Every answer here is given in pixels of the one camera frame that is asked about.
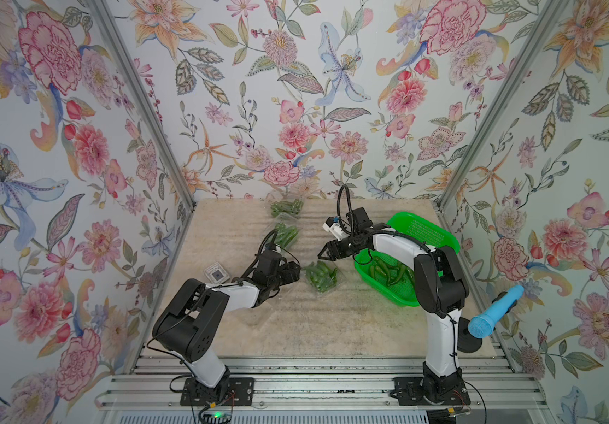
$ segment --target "black cable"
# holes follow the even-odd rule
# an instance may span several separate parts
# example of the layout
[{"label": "black cable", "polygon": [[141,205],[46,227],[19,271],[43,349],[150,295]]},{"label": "black cable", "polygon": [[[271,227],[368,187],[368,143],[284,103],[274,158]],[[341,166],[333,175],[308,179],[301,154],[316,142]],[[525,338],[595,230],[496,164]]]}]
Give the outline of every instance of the black cable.
[{"label": "black cable", "polygon": [[486,422],[488,421],[488,410],[486,409],[486,401],[484,400],[484,397],[481,396],[481,392],[476,387],[474,387],[472,383],[470,383],[469,381],[465,381],[464,383],[469,384],[474,390],[476,390],[477,394],[481,398],[481,402],[484,404],[484,424],[486,424]]}]

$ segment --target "black mounting plate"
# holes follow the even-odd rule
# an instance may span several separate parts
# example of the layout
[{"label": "black mounting plate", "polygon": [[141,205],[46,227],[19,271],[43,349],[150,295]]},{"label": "black mounting plate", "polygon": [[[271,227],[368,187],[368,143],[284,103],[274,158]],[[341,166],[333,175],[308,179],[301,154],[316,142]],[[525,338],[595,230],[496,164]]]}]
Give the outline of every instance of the black mounting plate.
[{"label": "black mounting plate", "polygon": [[[471,403],[467,389],[464,387],[464,382],[461,382],[453,388],[457,391],[465,405]],[[394,378],[394,392],[392,397],[399,401],[400,406],[418,406],[418,405],[433,405],[442,404],[445,406],[460,406],[462,400],[457,397],[452,391],[436,399],[435,402],[429,403],[422,395],[424,393],[422,389],[422,377],[395,377]]]},{"label": "black mounting plate", "polygon": [[[195,378],[187,378],[182,389],[181,406],[207,406],[208,403],[217,402],[215,398],[209,398],[203,392],[205,386],[198,383]],[[228,401],[224,406],[251,406],[253,404],[253,390],[255,389],[254,378],[229,378],[228,393],[234,392],[232,401]]]}]

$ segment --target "green plastic basket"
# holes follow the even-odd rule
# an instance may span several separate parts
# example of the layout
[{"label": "green plastic basket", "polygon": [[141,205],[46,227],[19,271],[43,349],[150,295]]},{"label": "green plastic basket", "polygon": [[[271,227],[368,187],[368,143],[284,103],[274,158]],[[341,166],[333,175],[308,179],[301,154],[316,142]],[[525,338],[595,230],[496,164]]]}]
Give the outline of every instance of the green plastic basket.
[{"label": "green plastic basket", "polygon": [[[408,234],[426,244],[436,246],[437,248],[450,246],[455,250],[455,253],[460,252],[460,243],[458,243],[458,240],[453,234],[410,212],[399,212],[395,214],[387,224],[399,233]],[[398,260],[384,253],[373,251],[372,255],[373,257],[381,258],[389,265],[396,265],[398,263]],[[415,288],[411,283],[403,280],[400,283],[387,287],[385,279],[382,276],[372,278],[369,275],[368,268],[371,264],[359,264],[359,262],[365,263],[370,261],[368,249],[362,250],[361,253],[356,256],[356,261],[357,262],[354,262],[354,266],[356,267],[356,270],[359,271],[363,281],[385,295],[387,299],[399,306],[420,306],[418,299],[415,297]]]}]

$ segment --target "floral wallpaper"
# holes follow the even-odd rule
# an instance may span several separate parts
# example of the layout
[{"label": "floral wallpaper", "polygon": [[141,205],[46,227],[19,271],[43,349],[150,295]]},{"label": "floral wallpaper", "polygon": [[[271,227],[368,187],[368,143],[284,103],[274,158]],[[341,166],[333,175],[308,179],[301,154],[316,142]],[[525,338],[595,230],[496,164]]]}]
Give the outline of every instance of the floral wallpaper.
[{"label": "floral wallpaper", "polygon": [[609,424],[609,0],[573,0],[445,209],[565,424]]},{"label": "floral wallpaper", "polygon": [[109,6],[196,198],[436,200],[540,0]]},{"label": "floral wallpaper", "polygon": [[0,423],[86,423],[186,215],[82,0],[0,0]]}]

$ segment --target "microphone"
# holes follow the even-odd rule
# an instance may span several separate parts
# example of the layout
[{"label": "microphone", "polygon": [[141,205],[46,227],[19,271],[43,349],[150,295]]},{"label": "microphone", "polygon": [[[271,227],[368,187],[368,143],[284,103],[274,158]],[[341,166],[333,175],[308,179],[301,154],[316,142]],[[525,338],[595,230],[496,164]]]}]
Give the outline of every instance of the microphone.
[{"label": "microphone", "polygon": [[506,294],[500,293],[500,295],[502,297],[498,296],[499,299],[494,300],[484,313],[471,319],[467,327],[469,334],[476,338],[486,338],[493,334],[495,324],[523,296],[523,286],[515,285]]}]

